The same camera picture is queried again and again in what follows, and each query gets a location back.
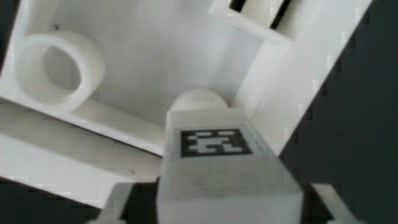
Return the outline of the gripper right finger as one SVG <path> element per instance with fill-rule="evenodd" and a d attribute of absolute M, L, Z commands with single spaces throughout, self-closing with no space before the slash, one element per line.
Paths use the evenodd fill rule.
<path fill-rule="evenodd" d="M 367 224 L 331 184 L 312 183 L 306 187 L 301 224 Z"/>

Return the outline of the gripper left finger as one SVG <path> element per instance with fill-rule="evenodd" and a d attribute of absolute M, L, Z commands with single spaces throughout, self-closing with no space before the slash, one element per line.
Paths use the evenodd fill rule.
<path fill-rule="evenodd" d="M 159 183 L 118 183 L 100 215 L 88 224 L 159 224 Z"/>

